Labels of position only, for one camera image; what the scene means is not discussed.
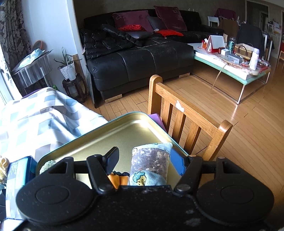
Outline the dark red cushion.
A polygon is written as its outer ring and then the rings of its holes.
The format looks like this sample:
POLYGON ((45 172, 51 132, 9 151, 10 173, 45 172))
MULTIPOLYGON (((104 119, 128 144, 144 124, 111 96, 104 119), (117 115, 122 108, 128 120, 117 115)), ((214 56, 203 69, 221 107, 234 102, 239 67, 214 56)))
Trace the dark red cushion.
POLYGON ((152 32, 153 28, 148 21, 149 13, 147 10, 129 11, 112 14, 116 28, 119 29, 128 25, 141 25, 146 31, 152 32))
POLYGON ((163 21, 167 29, 187 31, 186 24, 178 7, 154 6, 157 16, 163 21))

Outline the checkered tablecloth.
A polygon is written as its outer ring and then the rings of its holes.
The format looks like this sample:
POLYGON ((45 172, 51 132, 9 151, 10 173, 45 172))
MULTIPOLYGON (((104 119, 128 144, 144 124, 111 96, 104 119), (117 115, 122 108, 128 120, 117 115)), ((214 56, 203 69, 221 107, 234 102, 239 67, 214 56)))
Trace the checkered tablecloth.
POLYGON ((107 120, 69 96, 47 87, 1 109, 1 156, 39 161, 107 120))

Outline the potted plant white pot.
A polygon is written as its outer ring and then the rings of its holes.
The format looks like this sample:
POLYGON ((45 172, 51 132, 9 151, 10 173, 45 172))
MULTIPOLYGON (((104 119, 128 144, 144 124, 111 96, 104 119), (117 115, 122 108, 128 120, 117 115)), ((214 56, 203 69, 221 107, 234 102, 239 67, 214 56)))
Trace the potted plant white pot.
POLYGON ((56 63, 59 63, 58 70, 60 70, 60 72, 64 76, 64 79, 68 80, 69 79, 69 76, 67 73, 68 69, 72 69, 74 74, 76 75, 77 73, 75 69, 75 61, 80 61, 81 59, 73 58, 72 55, 67 54, 64 47, 62 47, 61 51, 62 51, 63 59, 61 61, 58 61, 54 58, 54 61, 56 63))

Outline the purple mat under tray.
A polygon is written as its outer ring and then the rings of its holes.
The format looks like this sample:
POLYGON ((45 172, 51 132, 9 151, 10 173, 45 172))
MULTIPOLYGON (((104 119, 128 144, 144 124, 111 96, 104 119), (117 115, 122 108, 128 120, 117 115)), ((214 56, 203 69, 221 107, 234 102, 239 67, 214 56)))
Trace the purple mat under tray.
POLYGON ((164 127, 164 124, 160 118, 159 114, 150 114, 148 115, 155 123, 157 123, 165 132, 167 132, 166 128, 164 127))

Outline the gold metal tin tray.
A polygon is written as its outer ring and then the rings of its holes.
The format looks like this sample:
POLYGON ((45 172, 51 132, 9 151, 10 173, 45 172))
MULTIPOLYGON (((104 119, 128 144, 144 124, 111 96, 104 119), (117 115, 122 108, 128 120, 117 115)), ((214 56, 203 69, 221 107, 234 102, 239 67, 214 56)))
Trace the gold metal tin tray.
POLYGON ((94 154, 105 155, 112 147, 119 148, 117 172, 130 172, 132 149, 150 143, 172 143, 181 156, 187 153, 155 121, 143 112, 131 112, 120 116, 79 138, 70 141, 44 155, 37 164, 36 173, 49 160, 56 162, 71 156, 74 161, 85 161, 94 154))

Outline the green mesh scrubber ball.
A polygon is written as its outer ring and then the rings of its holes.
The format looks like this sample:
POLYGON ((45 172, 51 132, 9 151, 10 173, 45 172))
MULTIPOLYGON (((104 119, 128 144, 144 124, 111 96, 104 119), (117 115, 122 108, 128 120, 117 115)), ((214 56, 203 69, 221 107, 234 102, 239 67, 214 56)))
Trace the green mesh scrubber ball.
POLYGON ((49 160, 47 161, 39 170, 39 174, 42 174, 43 172, 45 172, 46 170, 50 169, 52 166, 54 166, 56 164, 56 161, 54 160, 49 160))

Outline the round metal side table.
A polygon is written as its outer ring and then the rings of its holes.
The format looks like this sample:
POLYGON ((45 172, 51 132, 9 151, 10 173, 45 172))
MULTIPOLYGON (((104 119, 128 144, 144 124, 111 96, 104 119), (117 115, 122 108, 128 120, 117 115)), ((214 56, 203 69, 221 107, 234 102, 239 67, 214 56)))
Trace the round metal side table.
POLYGON ((35 49, 12 70, 12 77, 27 88, 44 78, 52 71, 49 54, 51 50, 35 49))

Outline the dark round plant stand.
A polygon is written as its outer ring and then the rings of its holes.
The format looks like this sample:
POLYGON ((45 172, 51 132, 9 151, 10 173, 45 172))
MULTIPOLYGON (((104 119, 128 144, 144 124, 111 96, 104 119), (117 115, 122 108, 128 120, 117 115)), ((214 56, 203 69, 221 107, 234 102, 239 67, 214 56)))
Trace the dark round plant stand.
POLYGON ((80 103, 85 103, 88 95, 88 88, 85 79, 80 74, 77 74, 74 80, 64 79, 62 81, 62 85, 67 93, 67 96, 77 100, 80 103), (76 90, 76 95, 70 92, 71 88, 76 90))

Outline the woven basket on table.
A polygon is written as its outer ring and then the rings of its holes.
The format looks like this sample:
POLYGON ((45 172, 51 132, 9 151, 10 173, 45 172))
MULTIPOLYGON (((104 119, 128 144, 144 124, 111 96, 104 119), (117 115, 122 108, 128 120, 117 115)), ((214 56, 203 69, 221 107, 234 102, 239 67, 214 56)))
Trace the woven basket on table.
POLYGON ((238 56, 241 56, 243 59, 246 59, 246 60, 251 59, 253 50, 254 50, 254 47, 252 47, 251 44, 239 43, 239 44, 235 44, 234 46, 235 54, 238 56))

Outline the black leather sofa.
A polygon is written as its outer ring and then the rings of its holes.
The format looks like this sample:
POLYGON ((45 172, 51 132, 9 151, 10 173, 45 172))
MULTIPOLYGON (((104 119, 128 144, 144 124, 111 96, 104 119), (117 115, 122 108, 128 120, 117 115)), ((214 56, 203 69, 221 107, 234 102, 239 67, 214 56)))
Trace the black leather sofa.
POLYGON ((122 14, 99 14, 82 23, 80 37, 90 73, 87 82, 95 106, 148 86, 153 75, 170 79, 190 73, 194 62, 190 44, 223 34, 222 29, 202 24, 198 12, 184 10, 181 17, 186 30, 178 35, 121 32, 115 20, 122 14))

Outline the white pink bottle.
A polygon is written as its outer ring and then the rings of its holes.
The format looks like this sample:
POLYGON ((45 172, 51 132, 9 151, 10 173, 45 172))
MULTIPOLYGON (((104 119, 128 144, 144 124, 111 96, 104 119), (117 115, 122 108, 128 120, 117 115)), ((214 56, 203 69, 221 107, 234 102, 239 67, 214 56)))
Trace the white pink bottle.
POLYGON ((256 67, 258 65, 259 54, 260 54, 259 49, 258 48, 254 48, 253 52, 252 52, 252 55, 251 55, 250 62, 249 62, 249 68, 251 70, 256 70, 256 67))

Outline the dark red cushion left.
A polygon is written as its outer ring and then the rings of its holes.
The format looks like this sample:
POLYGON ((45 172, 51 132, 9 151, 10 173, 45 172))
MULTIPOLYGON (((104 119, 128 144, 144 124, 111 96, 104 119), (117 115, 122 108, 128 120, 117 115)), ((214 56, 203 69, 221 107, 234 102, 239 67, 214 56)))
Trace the dark red cushion left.
POLYGON ((128 25, 141 25, 146 31, 152 32, 153 28, 148 21, 149 13, 147 10, 129 11, 112 14, 116 28, 119 29, 128 25))

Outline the orange navy cloth bundle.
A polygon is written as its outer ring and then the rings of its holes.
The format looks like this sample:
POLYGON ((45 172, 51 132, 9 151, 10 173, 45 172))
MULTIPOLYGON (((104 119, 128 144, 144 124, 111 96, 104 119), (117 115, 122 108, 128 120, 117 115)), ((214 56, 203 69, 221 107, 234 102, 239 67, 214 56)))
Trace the orange navy cloth bundle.
POLYGON ((112 172, 108 175, 109 180, 113 184, 115 189, 118 189, 121 185, 125 186, 129 183, 130 174, 128 172, 112 172))

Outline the glass coffee table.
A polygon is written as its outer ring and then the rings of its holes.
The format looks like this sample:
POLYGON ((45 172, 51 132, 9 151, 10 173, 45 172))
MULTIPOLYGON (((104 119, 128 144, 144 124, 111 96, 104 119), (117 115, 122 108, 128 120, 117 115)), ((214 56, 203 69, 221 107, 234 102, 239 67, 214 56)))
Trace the glass coffee table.
POLYGON ((271 74, 270 66, 265 66, 263 69, 258 68, 256 71, 253 71, 248 67, 229 62, 226 56, 222 56, 218 53, 207 52, 206 50, 202 49, 201 43, 190 43, 189 45, 193 47, 195 53, 194 59, 196 61, 206 64, 215 70, 218 70, 218 74, 212 81, 206 80, 200 76, 197 76, 197 78, 208 84, 212 90, 221 93, 237 105, 241 104, 254 93, 258 92, 262 87, 264 87, 268 83, 271 74), (229 95, 228 93, 217 87, 216 82, 220 74, 225 74, 242 85, 238 98, 233 98, 233 96, 229 95), (244 96, 245 88, 253 82, 259 82, 259 86, 254 91, 244 96))

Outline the potpourri sachet blue cloth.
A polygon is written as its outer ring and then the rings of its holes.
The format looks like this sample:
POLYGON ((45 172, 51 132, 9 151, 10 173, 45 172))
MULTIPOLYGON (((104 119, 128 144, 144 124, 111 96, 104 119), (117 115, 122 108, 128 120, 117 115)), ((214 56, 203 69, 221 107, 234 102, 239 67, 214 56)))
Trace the potpourri sachet blue cloth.
POLYGON ((134 147, 129 185, 166 185, 172 147, 172 143, 151 143, 134 147))

